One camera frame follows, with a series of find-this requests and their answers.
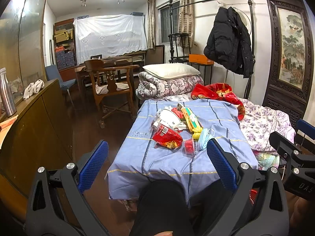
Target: person's hand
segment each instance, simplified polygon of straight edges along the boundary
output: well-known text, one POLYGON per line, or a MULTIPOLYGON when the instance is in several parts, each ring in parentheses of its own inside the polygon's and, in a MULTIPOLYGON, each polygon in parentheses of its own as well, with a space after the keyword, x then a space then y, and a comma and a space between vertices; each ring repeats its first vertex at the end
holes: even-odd
POLYGON ((154 236, 173 236, 173 232, 172 231, 168 231, 168 232, 160 232, 154 236))

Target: red blanket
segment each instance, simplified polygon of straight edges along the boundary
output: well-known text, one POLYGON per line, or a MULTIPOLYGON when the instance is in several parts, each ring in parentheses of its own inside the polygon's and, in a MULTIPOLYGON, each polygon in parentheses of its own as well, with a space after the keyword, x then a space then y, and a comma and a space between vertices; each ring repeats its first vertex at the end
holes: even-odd
POLYGON ((202 86, 197 83, 191 94, 192 99, 209 98, 222 100, 236 105, 238 110, 238 119, 241 121, 245 115, 243 103, 232 92, 232 87, 225 83, 213 83, 207 86, 202 86))

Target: white pillow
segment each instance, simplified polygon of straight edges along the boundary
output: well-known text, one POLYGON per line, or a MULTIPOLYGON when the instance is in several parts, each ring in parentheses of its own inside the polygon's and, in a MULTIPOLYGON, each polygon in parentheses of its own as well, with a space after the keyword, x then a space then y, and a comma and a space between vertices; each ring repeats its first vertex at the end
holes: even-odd
POLYGON ((200 74, 200 72, 194 67, 182 63, 146 65, 143 67, 143 69, 148 74, 151 74, 162 80, 200 74))

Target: wooden floor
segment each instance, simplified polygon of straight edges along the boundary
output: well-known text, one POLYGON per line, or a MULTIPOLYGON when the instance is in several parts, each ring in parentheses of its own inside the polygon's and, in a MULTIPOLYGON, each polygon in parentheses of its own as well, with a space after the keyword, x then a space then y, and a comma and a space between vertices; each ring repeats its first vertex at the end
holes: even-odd
MULTIPOLYGON (((91 152, 100 140, 107 141, 109 145, 108 158, 91 189, 85 191, 85 198, 99 220, 113 236, 128 236, 133 225, 134 213, 127 212, 125 206, 117 200, 109 200, 108 182, 104 180, 104 177, 133 124, 131 114, 115 111, 104 120, 105 128, 101 129, 98 123, 101 114, 97 111, 92 91, 88 91, 85 102, 86 109, 82 105, 78 90, 74 89, 70 93, 76 108, 74 112, 69 99, 67 99, 68 114, 73 127, 73 160, 77 161, 82 154, 91 152)), ((112 107, 117 107, 126 101, 125 95, 103 99, 104 104, 112 107)), ((137 104, 134 101, 136 111, 138 111, 137 104)))

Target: curtain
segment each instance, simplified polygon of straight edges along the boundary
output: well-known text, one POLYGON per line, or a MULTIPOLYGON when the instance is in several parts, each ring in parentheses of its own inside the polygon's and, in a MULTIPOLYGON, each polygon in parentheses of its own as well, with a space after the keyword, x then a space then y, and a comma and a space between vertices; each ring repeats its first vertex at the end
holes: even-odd
MULTIPOLYGON (((194 0, 180 0, 180 6, 194 2, 194 0)), ((178 20, 178 32, 188 33, 190 47, 193 45, 194 41, 194 18, 193 18, 193 5, 181 7, 179 10, 179 20, 178 20)), ((187 38, 183 39, 184 47, 188 47, 187 38)), ((182 46, 181 40, 178 40, 178 44, 182 46)))
POLYGON ((155 49, 155 0, 148 0, 148 49, 155 49))

